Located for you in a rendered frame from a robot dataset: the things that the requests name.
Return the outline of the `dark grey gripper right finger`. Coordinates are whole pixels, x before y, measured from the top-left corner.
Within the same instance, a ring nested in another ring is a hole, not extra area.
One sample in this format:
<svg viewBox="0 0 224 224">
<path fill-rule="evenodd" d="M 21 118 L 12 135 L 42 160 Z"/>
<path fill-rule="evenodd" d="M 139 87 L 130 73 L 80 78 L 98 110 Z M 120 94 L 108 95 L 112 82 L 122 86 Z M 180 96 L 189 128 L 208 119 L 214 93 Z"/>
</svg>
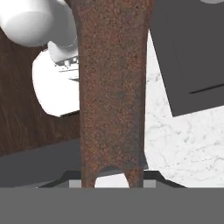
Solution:
<svg viewBox="0 0 224 224">
<path fill-rule="evenodd" d="M 184 185 L 166 179 L 160 171 L 144 171 L 143 172 L 143 187 L 144 188 L 185 188 Z"/>
</svg>

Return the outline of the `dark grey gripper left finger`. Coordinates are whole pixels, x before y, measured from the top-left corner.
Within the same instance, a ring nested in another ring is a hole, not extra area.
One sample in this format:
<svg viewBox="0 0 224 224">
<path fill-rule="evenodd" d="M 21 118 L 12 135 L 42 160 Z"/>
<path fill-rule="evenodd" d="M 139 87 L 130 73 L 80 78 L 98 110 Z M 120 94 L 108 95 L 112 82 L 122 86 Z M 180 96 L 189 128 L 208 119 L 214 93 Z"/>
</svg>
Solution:
<svg viewBox="0 0 224 224">
<path fill-rule="evenodd" d="M 60 178 L 40 186 L 40 188 L 52 187 L 81 188 L 81 172 L 65 171 Z"/>
</svg>

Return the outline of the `rusty brown pan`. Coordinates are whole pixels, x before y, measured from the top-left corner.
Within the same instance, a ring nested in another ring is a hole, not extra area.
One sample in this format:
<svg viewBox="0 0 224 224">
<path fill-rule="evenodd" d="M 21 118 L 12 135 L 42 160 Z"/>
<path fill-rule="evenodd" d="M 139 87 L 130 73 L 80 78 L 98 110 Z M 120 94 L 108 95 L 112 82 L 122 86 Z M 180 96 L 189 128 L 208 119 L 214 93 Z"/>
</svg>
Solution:
<svg viewBox="0 0 224 224">
<path fill-rule="evenodd" d="M 79 47 L 81 184 L 109 166 L 143 184 L 147 38 L 155 0 L 66 0 Z"/>
</svg>

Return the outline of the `dark grey cupboard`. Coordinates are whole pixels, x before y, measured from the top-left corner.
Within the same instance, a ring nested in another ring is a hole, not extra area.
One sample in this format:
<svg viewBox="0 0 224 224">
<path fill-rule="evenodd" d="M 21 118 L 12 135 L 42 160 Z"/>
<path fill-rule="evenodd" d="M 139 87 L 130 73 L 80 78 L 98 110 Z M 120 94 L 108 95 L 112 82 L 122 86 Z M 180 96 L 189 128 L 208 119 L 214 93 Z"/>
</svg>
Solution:
<svg viewBox="0 0 224 224">
<path fill-rule="evenodd" d="M 81 168 L 79 139 L 0 157 L 0 187 L 28 186 Z"/>
<path fill-rule="evenodd" d="M 224 0 L 155 0 L 150 34 L 173 116 L 224 106 Z"/>
</svg>

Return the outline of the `white rounded object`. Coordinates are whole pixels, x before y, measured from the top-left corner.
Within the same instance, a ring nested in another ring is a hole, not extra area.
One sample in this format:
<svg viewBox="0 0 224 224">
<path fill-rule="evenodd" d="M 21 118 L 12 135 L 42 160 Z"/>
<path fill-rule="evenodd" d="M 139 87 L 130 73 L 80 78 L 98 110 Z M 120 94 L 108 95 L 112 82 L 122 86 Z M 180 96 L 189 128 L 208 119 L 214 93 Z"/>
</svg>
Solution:
<svg viewBox="0 0 224 224">
<path fill-rule="evenodd" d="M 79 50 L 72 9 L 65 0 L 0 0 L 0 28 L 12 42 L 45 46 L 32 62 L 41 108 L 50 116 L 80 110 Z"/>
</svg>

